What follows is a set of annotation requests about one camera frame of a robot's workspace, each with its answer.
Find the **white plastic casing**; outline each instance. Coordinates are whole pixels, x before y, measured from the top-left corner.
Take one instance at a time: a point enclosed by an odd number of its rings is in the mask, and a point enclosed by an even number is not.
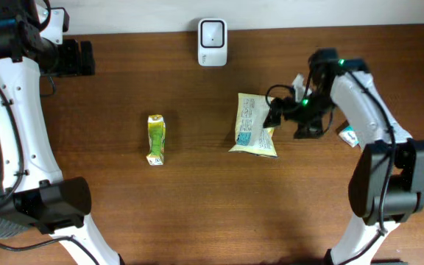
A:
[[[295,101],[300,102],[303,99],[303,94],[305,93],[305,85],[303,84],[303,75],[298,74],[294,82],[292,82],[292,86],[294,87],[295,91]],[[308,88],[307,96],[310,96],[312,94],[311,88]]]
[[[39,187],[39,181],[57,183],[63,180],[62,172],[50,148],[39,91],[38,64],[27,57],[13,63],[11,58],[0,59],[0,88],[7,100],[13,101],[11,109],[17,124],[24,152],[24,169],[29,176],[22,179],[16,192]],[[13,187],[14,174],[19,170],[19,156],[15,136],[6,107],[0,97],[0,142],[3,156],[3,188]]]
[[[37,13],[39,21],[45,21],[48,17],[48,11],[41,7],[37,6]],[[55,9],[51,11],[50,22],[41,33],[40,36],[47,40],[50,40],[52,43],[61,45],[63,44],[63,19],[65,18],[64,9]]]
[[[373,246],[360,258],[350,262],[350,265],[370,265],[372,257],[379,249],[379,247],[384,242],[385,238],[395,230],[400,223],[395,221],[384,222],[384,227],[387,230],[387,234],[383,237],[380,237]],[[366,225],[362,218],[357,217],[353,214],[351,217],[350,224],[347,226],[346,231],[339,243],[331,249],[331,259],[334,264],[340,264],[349,260],[350,258],[358,255],[366,245],[372,241],[374,236],[379,230],[379,224],[375,225]]]
[[[227,23],[223,19],[204,18],[197,25],[197,59],[201,66],[227,64]]]
[[[85,216],[83,224],[84,225],[81,228],[72,226],[58,229],[50,236],[54,239],[64,236],[73,236],[76,241],[82,244],[94,256],[100,265],[120,264],[119,255],[117,252],[112,250],[102,238],[101,233],[94,224],[91,214]],[[71,257],[77,262],[77,264],[94,264],[89,256],[86,255],[77,245],[69,241],[61,241],[60,243],[70,253]]]
[[[394,116],[390,113],[390,110],[375,89],[372,75],[363,71],[356,71],[353,74],[381,104],[390,124],[394,128],[395,142],[397,144],[406,143],[407,138],[411,138],[411,135],[397,123]],[[362,89],[349,74],[335,77],[331,88],[331,99],[342,110],[353,127],[362,150],[364,150],[366,144],[371,144],[375,141],[382,140],[388,144],[391,142],[380,110],[368,95],[363,93]]]

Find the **table surface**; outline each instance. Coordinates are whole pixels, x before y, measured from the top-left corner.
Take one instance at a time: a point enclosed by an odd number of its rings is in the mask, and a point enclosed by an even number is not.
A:
[[[363,57],[392,114],[424,139],[424,25],[232,31],[220,68],[199,66],[195,32],[77,38],[93,42],[96,76],[55,79],[43,112],[64,177],[88,181],[94,221],[126,264],[272,264],[334,247],[352,214],[347,185],[361,155],[335,132],[340,110],[318,140],[294,140],[297,125],[284,123],[273,136],[278,159],[227,152],[237,94],[306,75],[319,47]],[[156,113],[167,124],[166,164],[153,167],[146,119]],[[45,239],[30,230],[5,243]],[[424,264],[424,211],[376,258]],[[59,244],[0,250],[0,264],[73,263]]]

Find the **snack bag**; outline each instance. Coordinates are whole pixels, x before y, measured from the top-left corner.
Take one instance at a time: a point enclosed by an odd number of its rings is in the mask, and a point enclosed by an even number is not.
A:
[[[277,158],[271,139],[274,128],[263,128],[268,112],[269,106],[264,96],[239,93],[235,124],[236,145],[228,152],[247,152]]]
[[[146,156],[152,166],[160,166],[165,161],[165,134],[166,124],[162,115],[148,116],[148,140],[150,152]]]

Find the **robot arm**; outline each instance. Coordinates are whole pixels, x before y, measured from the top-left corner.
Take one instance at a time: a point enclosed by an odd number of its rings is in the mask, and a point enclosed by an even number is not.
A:
[[[39,19],[46,21],[42,29]],[[68,23],[69,16],[63,8],[52,9],[48,5],[44,9],[27,0],[0,1],[3,189],[15,187],[20,165],[24,165],[24,176],[11,199],[0,206],[0,217],[36,227],[54,239],[70,238],[60,243],[78,264],[122,264],[120,255],[107,245],[92,220],[86,181],[63,181],[43,120],[41,75],[94,74],[91,43],[81,43],[80,51],[75,40],[63,41]]]
[[[397,123],[376,91],[364,61],[340,60],[336,50],[322,49],[310,57],[309,65],[307,86],[303,78],[297,78],[291,91],[293,99],[274,99],[264,126],[277,126],[284,116],[299,123],[295,138],[318,138],[325,133],[322,116],[335,105],[342,110],[364,151],[348,189],[353,217],[340,242],[328,250],[325,265],[370,264],[389,233],[423,209],[424,141],[413,140]],[[316,85],[312,92],[308,89],[310,80]],[[402,169],[398,176],[386,175],[388,166],[392,168],[387,159],[391,152],[395,166]],[[386,177],[391,180],[381,200]],[[382,219],[381,202],[385,208]]]

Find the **small white object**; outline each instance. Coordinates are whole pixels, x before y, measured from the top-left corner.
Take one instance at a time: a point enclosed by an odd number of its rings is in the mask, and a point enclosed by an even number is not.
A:
[[[358,136],[354,133],[354,130],[351,126],[346,127],[344,130],[339,132],[339,137],[343,139],[351,147],[355,147],[359,144]]]
[[[302,74],[298,74],[295,77],[294,82],[292,82],[292,86],[294,87],[294,91],[295,91],[295,101],[301,102],[303,99],[303,94],[305,93],[305,85],[303,84]],[[306,96],[310,96],[310,94],[312,94],[312,90],[311,88],[308,88]]]
[[[197,59],[201,66],[227,63],[227,23],[219,18],[204,18],[197,25]]]

